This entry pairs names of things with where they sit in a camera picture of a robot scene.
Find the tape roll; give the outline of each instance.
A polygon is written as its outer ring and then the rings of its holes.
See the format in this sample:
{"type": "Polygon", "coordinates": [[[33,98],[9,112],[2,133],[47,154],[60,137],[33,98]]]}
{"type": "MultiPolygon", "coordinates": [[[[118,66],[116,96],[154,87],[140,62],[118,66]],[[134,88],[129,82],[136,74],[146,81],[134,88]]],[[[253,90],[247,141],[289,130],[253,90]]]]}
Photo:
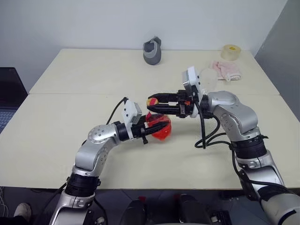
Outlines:
{"type": "Polygon", "coordinates": [[[221,57],[227,61],[234,61],[240,55],[240,47],[236,45],[225,45],[221,52],[221,57]]]}

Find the white table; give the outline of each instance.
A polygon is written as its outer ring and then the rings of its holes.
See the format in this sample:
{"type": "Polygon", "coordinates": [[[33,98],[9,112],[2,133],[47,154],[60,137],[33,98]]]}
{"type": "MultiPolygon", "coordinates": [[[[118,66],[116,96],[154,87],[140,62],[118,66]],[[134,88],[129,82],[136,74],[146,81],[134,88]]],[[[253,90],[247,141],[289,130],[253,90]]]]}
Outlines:
{"type": "MultiPolygon", "coordinates": [[[[129,95],[146,113],[149,93],[129,95]]],[[[266,147],[287,187],[300,187],[300,124],[278,95],[238,95],[259,118],[266,147]]],[[[122,95],[33,94],[0,135],[0,184],[58,188],[70,175],[75,154],[89,130],[104,124],[122,95]]],[[[121,120],[120,109],[112,121],[121,120]]],[[[240,188],[226,145],[195,149],[199,119],[172,119],[165,142],[149,137],[113,149],[100,188],[240,188]]],[[[214,127],[207,122],[207,132],[214,127]]]]}
{"type": "MultiPolygon", "coordinates": [[[[183,89],[181,73],[190,66],[198,72],[220,51],[162,51],[161,62],[148,65],[141,50],[62,49],[30,94],[122,94],[176,92],[183,89]]],[[[216,90],[234,94],[278,95],[249,51],[236,60],[242,79],[217,83],[216,90]]]]}

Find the person's shoe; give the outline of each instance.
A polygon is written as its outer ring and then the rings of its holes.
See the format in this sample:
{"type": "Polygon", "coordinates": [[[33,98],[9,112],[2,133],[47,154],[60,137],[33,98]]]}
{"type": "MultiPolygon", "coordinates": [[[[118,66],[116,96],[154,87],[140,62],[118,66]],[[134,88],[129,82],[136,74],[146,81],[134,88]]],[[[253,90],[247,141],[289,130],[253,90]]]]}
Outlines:
{"type": "Polygon", "coordinates": [[[21,203],[15,209],[14,217],[22,216],[27,222],[31,218],[31,207],[27,203],[21,203]]]}

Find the pink cloth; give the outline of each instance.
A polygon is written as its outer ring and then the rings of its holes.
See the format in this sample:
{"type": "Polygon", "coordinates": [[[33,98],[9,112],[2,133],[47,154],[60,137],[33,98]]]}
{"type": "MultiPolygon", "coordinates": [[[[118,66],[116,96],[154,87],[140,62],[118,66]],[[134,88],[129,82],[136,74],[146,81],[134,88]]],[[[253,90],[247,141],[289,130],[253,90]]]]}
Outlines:
{"type": "Polygon", "coordinates": [[[212,61],[210,68],[218,73],[218,80],[237,81],[241,78],[238,66],[234,62],[212,61]]]}

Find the laptop keyboard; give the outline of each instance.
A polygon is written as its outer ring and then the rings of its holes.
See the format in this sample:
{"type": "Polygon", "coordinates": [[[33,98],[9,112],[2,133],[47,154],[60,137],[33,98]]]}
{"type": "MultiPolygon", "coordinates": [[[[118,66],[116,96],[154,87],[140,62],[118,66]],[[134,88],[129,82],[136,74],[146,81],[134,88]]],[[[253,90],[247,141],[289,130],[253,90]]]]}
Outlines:
{"type": "Polygon", "coordinates": [[[0,112],[0,128],[4,128],[13,115],[14,112],[0,112]]]}

